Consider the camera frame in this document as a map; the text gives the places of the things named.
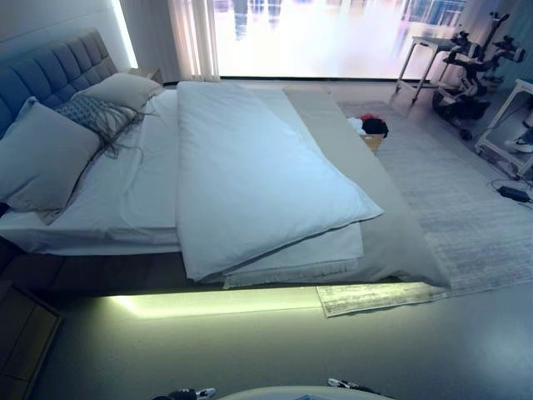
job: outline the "window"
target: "window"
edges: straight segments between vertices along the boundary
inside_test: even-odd
[[[466,0],[213,0],[222,76],[397,78],[411,37],[450,37]],[[413,54],[406,78],[427,58]]]

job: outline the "basket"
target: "basket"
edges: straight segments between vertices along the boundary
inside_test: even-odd
[[[372,134],[372,135],[360,135],[363,142],[372,150],[374,154],[377,152],[377,148],[380,147],[381,141],[383,140],[382,134]]]

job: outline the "rug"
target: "rug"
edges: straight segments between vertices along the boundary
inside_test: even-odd
[[[449,270],[451,288],[418,282],[318,287],[328,317],[533,281],[530,207],[501,197],[466,161],[385,103],[339,107],[347,118],[368,112],[385,118],[390,132],[377,156]]]

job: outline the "under-bed lighting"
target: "under-bed lighting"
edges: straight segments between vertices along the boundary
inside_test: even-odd
[[[122,12],[120,0],[112,1],[113,10],[115,11],[115,18],[117,19],[118,28],[120,29],[120,34],[122,36],[122,43],[126,49],[127,60],[130,62],[131,68],[139,68],[137,64],[137,58],[135,57],[135,52],[133,51],[132,40],[129,32],[127,31],[126,20],[124,19],[124,13]]]
[[[114,296],[111,301],[137,318],[319,308],[314,287]]]

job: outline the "wall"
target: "wall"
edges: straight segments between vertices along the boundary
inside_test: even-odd
[[[533,79],[533,2],[531,0],[514,0],[507,3],[511,16],[506,26],[501,26],[501,36],[508,34],[515,39],[516,46],[526,50],[526,58],[517,64],[502,60],[501,67],[496,70],[497,75],[505,77],[503,88],[513,88],[517,78]]]
[[[120,3],[139,67],[157,67],[165,82],[179,81],[167,0],[121,0]]]
[[[0,0],[0,61],[97,28],[118,69],[129,68],[113,0]]]

